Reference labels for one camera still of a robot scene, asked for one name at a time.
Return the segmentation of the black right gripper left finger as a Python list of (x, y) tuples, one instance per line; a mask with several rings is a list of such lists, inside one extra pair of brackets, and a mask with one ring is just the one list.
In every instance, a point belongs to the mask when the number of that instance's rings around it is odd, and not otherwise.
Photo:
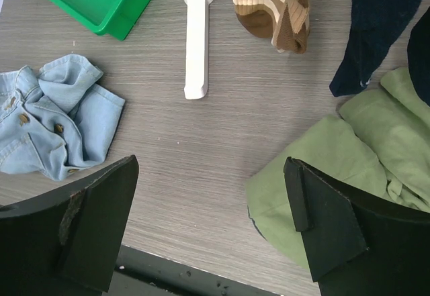
[(134, 155), (1, 206), (2, 295), (108, 291), (139, 174)]

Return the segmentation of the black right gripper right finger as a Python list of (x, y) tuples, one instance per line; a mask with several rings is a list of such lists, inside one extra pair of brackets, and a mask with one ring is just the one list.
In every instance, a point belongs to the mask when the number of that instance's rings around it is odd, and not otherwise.
[(429, 214), (288, 158), (295, 229), (322, 295), (428, 295)]

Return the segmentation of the brown striped sock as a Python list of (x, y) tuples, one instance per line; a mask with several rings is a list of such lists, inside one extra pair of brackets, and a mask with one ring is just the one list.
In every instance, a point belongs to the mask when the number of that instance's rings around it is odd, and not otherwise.
[(310, 25), (310, 0), (279, 0), (278, 17), (271, 40), (280, 52), (305, 53)]
[(239, 22), (258, 38), (271, 38), (285, 0), (232, 0)]

